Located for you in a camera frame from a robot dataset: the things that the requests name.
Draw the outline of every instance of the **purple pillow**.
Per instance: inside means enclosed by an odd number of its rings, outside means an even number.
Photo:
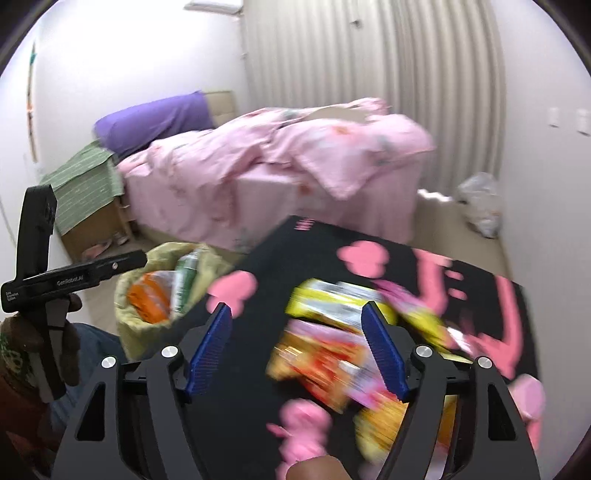
[[[205,95],[194,92],[111,113],[95,123],[95,134],[103,147],[123,160],[154,140],[212,128]]]

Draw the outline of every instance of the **white plastic bag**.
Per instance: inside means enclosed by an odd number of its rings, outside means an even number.
[[[486,238],[496,238],[501,228],[497,185],[490,173],[480,172],[457,188],[457,200],[466,204],[466,219]]]

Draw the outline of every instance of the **snack bag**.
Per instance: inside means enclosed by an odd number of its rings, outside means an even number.
[[[367,408],[376,408],[376,395],[385,391],[386,385],[365,337],[333,327],[295,319],[290,320],[285,331],[307,336],[317,341],[334,340],[362,345],[365,349],[365,360],[359,365],[352,364],[349,367],[352,377],[346,395]]]
[[[387,391],[379,395],[377,401],[376,409],[364,409],[355,417],[359,451],[372,463],[382,462],[390,453],[408,407]],[[447,449],[452,440],[456,404],[455,395],[446,396],[437,441]]]
[[[357,446],[372,463],[388,456],[408,407],[387,391],[379,395],[376,402],[376,409],[363,409],[355,417]]]
[[[185,306],[191,295],[191,287],[197,277],[201,249],[196,248],[188,255],[181,257],[174,270],[174,285],[170,304],[170,319],[175,320],[185,313]]]
[[[343,413],[353,376],[366,355],[362,345],[352,342],[320,342],[309,361],[296,368],[305,388],[318,400]]]
[[[396,314],[375,290],[340,283],[332,284],[312,278],[297,287],[285,312],[292,317],[318,320],[353,333],[362,333],[361,310],[369,301],[375,301],[390,324]]]
[[[160,323],[168,320],[173,281],[173,271],[161,270],[142,275],[131,286],[127,298],[143,321]]]
[[[284,332],[267,364],[267,375],[277,381],[299,377],[299,364],[309,361],[317,348],[312,338]]]
[[[388,280],[374,280],[378,291],[384,299],[413,327],[421,332],[425,340],[444,349],[450,342],[450,337],[443,322],[425,305],[425,303],[411,294],[406,288]]]
[[[299,378],[318,400],[342,413],[350,383],[368,354],[364,342],[350,332],[292,320],[271,354],[267,375]]]

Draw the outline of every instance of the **air conditioner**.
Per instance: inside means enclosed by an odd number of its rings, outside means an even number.
[[[191,0],[185,10],[199,10],[225,15],[236,15],[244,6],[243,0]]]

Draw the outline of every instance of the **light switch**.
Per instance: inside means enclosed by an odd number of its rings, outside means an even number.
[[[551,127],[558,128],[560,126],[560,109],[549,108],[548,109],[548,125]]]
[[[584,108],[577,110],[577,131],[591,137],[590,123],[589,110],[585,110]]]

